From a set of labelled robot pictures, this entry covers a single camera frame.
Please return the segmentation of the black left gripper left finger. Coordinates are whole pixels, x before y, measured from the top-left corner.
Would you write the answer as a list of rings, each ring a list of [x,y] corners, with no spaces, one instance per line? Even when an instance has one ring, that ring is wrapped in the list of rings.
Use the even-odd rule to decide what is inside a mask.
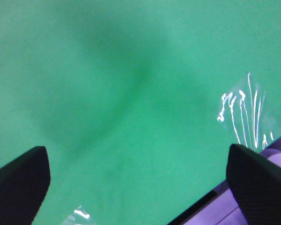
[[[36,146],[0,168],[0,225],[30,225],[51,182],[46,147]]]

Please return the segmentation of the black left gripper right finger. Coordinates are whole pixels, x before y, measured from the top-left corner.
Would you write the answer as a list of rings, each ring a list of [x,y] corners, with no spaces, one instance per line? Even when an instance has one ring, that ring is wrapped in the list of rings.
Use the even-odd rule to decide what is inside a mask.
[[[281,225],[281,167],[251,149],[232,144],[226,181],[250,225]]]

